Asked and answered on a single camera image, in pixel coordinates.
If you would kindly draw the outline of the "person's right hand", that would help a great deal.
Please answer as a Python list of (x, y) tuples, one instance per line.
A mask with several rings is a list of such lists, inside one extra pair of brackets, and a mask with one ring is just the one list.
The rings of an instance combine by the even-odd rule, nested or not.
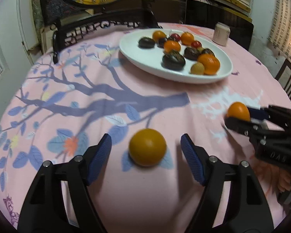
[(279, 192), (285, 192), (291, 190), (291, 173), (285, 169), (279, 169), (279, 179), (277, 187)]

